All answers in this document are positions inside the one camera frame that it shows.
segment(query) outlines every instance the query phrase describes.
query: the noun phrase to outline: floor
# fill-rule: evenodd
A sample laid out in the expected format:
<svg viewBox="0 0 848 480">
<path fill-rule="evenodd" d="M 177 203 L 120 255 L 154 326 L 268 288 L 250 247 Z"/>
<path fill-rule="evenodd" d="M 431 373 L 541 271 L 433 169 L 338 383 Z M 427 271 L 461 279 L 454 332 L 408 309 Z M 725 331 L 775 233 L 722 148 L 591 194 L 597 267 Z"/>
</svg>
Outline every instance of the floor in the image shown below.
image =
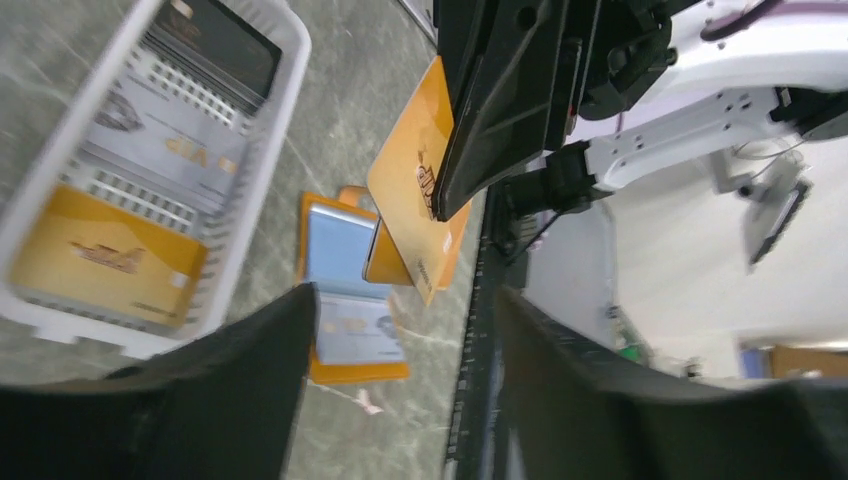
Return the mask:
<svg viewBox="0 0 848 480">
<path fill-rule="evenodd" d="M 730 376 L 739 370 L 740 340 L 848 338 L 847 145 L 841 139 L 798 148 L 813 188 L 753 271 L 742 241 L 746 202 L 715 195 L 697 162 L 657 172 L 611 197 L 620 300 L 649 343 L 673 356 L 707 358 L 714 370 L 708 373 Z M 746 150 L 780 149 L 764 143 Z M 767 163 L 740 160 L 736 168 L 757 172 Z"/>
<path fill-rule="evenodd" d="M 435 28 L 434 22 L 435 19 L 435 11 L 433 8 L 434 0 L 398 0 L 404 8 L 409 11 L 409 14 L 412 15 L 412 18 L 416 23 L 424 30 L 425 33 L 431 38 L 433 43 L 435 43 L 436 37 L 438 35 L 437 30 Z"/>
<path fill-rule="evenodd" d="M 4 7 L 0 213 L 131 4 L 43 0 Z M 332 196 L 345 184 L 364 182 L 434 55 L 395 0 L 290 4 L 312 36 L 312 57 L 231 304 L 231 321 L 292 286 L 299 195 L 309 190 Z M 426 311 L 411 289 L 396 289 L 392 296 L 411 378 L 339 388 L 308 384 L 287 478 L 440 476 L 482 205 L 475 202 L 454 286 Z M 93 378 L 130 362 L 112 345 L 55 344 L 29 333 L 0 318 L 0 382 Z M 369 416 L 355 402 L 359 388 L 382 413 Z"/>
</svg>

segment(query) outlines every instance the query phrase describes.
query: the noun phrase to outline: card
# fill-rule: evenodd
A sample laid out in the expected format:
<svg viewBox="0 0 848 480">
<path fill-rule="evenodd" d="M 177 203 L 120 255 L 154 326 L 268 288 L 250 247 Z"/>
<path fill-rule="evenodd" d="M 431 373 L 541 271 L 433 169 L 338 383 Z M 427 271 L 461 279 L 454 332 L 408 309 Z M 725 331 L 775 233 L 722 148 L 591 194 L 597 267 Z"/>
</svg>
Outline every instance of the card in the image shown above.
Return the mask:
<svg viewBox="0 0 848 480">
<path fill-rule="evenodd" d="M 462 238 L 465 235 L 465 226 L 468 224 L 470 212 L 471 202 L 468 202 L 448 221 L 450 234 L 454 240 L 448 251 L 445 270 L 436 285 L 437 290 L 447 290 L 453 281 L 453 273 L 459 261 L 459 250 L 462 247 Z M 374 238 L 371 240 L 371 249 L 368 252 L 362 278 L 371 283 L 412 285 L 406 265 L 403 264 L 403 259 L 400 258 L 397 246 L 389 235 L 383 219 L 377 219 L 377 228 L 374 229 Z"/>
<path fill-rule="evenodd" d="M 59 185 L 9 280 L 24 298 L 164 333 L 185 323 L 206 254 L 193 238 Z"/>
<path fill-rule="evenodd" d="M 141 178 L 174 200 L 217 214 L 229 200 L 247 139 L 204 108 L 126 69 L 109 90 L 82 149 L 95 157 L 86 159 L 108 163 L 123 177 Z"/>
<path fill-rule="evenodd" d="M 368 190 L 413 285 L 429 304 L 453 243 L 432 214 L 433 188 L 453 130 L 445 72 L 436 57 L 368 173 Z"/>
</svg>

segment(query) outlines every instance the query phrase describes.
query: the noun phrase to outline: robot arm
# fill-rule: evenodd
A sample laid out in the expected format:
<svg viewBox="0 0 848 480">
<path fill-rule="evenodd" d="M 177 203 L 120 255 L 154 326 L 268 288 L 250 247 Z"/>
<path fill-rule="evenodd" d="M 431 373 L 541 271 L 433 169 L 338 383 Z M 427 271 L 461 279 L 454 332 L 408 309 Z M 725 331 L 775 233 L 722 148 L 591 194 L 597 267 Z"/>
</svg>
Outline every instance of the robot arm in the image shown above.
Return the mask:
<svg viewBox="0 0 848 480">
<path fill-rule="evenodd" d="M 848 68 L 842 67 L 848 65 L 848 5 L 782 3 L 745 30 L 703 40 L 710 26 L 727 23 L 746 7 L 744 0 L 706 1 L 672 17 L 670 48 L 677 61 L 639 103 L 693 91 L 720 93 L 592 139 L 585 156 L 596 188 L 615 191 L 657 170 L 751 141 L 848 135 Z"/>
<path fill-rule="evenodd" d="M 620 133 L 593 138 L 585 162 L 595 188 L 614 192 L 672 165 L 747 142 L 796 133 L 774 122 L 772 88 L 727 90 Z"/>
</svg>

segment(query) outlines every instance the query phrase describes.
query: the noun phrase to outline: gray marble floor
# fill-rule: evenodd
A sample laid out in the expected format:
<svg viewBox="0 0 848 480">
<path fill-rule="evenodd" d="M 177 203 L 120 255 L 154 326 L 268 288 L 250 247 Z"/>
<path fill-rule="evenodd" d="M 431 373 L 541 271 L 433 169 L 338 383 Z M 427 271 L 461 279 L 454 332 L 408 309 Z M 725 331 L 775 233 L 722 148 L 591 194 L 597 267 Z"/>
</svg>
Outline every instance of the gray marble floor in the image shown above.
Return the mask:
<svg viewBox="0 0 848 480">
<path fill-rule="evenodd" d="M 433 0 L 398 0 L 407 12 L 412 16 L 415 23 L 435 44 L 438 37 L 438 29 L 435 26 L 435 11 Z"/>
<path fill-rule="evenodd" d="M 0 212 L 131 3 L 0 0 Z M 292 286 L 300 194 L 334 195 L 345 184 L 363 184 L 434 55 L 395 0 L 291 5 L 312 36 L 312 57 L 231 321 Z M 287 478 L 439 476 L 482 204 L 478 199 L 453 287 L 426 310 L 412 289 L 392 296 L 411 378 L 333 388 L 310 383 Z M 28 328 L 0 318 L 0 382 L 96 377 L 129 362 L 114 346 L 34 340 Z M 355 402 L 360 388 L 382 413 L 369 416 Z"/>
</svg>

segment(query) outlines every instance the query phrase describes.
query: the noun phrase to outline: orange card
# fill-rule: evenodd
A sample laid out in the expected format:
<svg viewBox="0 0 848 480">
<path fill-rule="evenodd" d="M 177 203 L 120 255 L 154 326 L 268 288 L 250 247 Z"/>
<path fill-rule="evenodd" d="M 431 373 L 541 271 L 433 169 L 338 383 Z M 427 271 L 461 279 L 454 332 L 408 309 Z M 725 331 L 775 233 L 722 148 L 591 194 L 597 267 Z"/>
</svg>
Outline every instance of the orange card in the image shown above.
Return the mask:
<svg viewBox="0 0 848 480">
<path fill-rule="evenodd" d="M 368 173 L 368 190 L 413 285 L 429 304 L 459 238 L 435 220 L 432 195 L 453 130 L 442 59 L 436 57 Z"/>
<path fill-rule="evenodd" d="M 456 263 L 459 261 L 459 250 L 462 247 L 462 238 L 465 235 L 465 225 L 468 223 L 468 214 L 471 212 L 471 202 L 462 207 L 450 219 L 450 233 L 454 238 L 453 244 L 448 251 L 445 270 L 436 285 L 437 290 L 447 290 L 453 281 L 453 273 Z M 383 219 L 377 219 L 377 228 L 374 230 L 374 240 L 371 241 L 371 250 L 365 261 L 365 270 L 362 278 L 371 283 L 388 283 L 390 285 L 412 285 L 412 279 L 400 258 L 395 242 L 389 231 L 383 224 Z"/>
</svg>

